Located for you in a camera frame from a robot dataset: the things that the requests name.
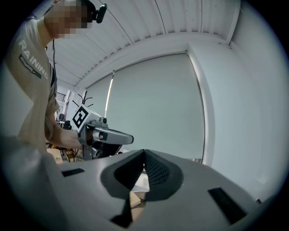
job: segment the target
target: beige t-shirt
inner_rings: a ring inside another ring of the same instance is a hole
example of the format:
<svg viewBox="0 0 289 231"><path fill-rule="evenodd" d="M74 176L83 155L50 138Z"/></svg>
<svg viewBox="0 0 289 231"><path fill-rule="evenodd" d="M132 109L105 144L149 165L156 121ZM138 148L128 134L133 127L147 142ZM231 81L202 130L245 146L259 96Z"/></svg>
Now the beige t-shirt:
<svg viewBox="0 0 289 231"><path fill-rule="evenodd" d="M40 152L46 152L45 116L57 111L59 105L55 99L56 81L51 86L53 69L41 43L36 20L23 22L9 46L5 62L17 83L33 101L19 138Z"/></svg>

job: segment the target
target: man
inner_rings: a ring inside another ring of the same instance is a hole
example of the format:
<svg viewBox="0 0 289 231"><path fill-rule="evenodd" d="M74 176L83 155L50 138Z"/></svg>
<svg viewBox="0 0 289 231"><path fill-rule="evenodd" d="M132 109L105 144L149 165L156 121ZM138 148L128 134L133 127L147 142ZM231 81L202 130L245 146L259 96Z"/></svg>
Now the man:
<svg viewBox="0 0 289 231"><path fill-rule="evenodd" d="M53 39L87 27L92 22L92 14L80 0L56 0L41 19L24 21L10 44L6 65L33 102L18 137L40 152L46 152L45 137L59 147L82 147L76 131L56 125L57 86L56 81L52 81L53 65L49 63L45 47Z"/></svg>

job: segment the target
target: cardboard box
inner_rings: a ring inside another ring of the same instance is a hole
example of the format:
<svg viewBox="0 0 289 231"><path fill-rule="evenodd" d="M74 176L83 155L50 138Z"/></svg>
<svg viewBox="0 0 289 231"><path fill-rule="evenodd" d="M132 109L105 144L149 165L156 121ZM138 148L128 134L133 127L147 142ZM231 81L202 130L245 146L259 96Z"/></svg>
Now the cardboard box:
<svg viewBox="0 0 289 231"><path fill-rule="evenodd" d="M46 150L48 153L53 155L56 164L62 164L63 163L60 150L55 149L55 148L47 148Z"/></svg>
<svg viewBox="0 0 289 231"><path fill-rule="evenodd" d="M68 162L74 162L75 161L74 153L72 150L69 150L69 151L65 150L64 153L66 155Z"/></svg>
<svg viewBox="0 0 289 231"><path fill-rule="evenodd" d="M134 192L130 192L130 204L131 204L131 208L140 204L140 199L137 197L137 195Z"/></svg>

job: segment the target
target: cable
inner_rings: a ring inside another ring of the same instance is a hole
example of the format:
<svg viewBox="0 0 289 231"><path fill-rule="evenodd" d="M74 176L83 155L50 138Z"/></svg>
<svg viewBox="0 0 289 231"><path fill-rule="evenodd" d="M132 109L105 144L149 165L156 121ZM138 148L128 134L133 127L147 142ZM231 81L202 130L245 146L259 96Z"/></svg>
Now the cable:
<svg viewBox="0 0 289 231"><path fill-rule="evenodd" d="M157 5L158 12L159 12L159 15L161 16L161 20L162 20L162 23L163 23L163 18L162 18L161 12L159 11L158 3L157 3L156 0L154 0L154 1L155 1L156 5ZM166 28L164 27L164 23L163 23L163 29L164 29L164 33L166 34L167 32L166 32Z"/></svg>
<svg viewBox="0 0 289 231"><path fill-rule="evenodd" d="M55 73L55 87L54 87L54 95L56 97L56 86L57 86L57 77L56 77L56 69L55 69L55 46L54 46L54 39L53 39L53 68L54 68L54 73Z"/></svg>

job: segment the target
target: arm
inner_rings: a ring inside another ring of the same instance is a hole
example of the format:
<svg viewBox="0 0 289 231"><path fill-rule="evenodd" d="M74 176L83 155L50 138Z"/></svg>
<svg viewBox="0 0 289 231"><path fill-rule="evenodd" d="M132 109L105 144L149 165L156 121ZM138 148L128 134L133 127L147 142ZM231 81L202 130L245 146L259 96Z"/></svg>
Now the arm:
<svg viewBox="0 0 289 231"><path fill-rule="evenodd" d="M80 148L82 149L82 145L77 139L77 131L75 130L65 130L59 126L57 126L54 113L48 116L49 121L52 123L53 126L53 136L49 140L49 131L47 131L47 128L45 128L45 137L46 139L62 148Z"/></svg>

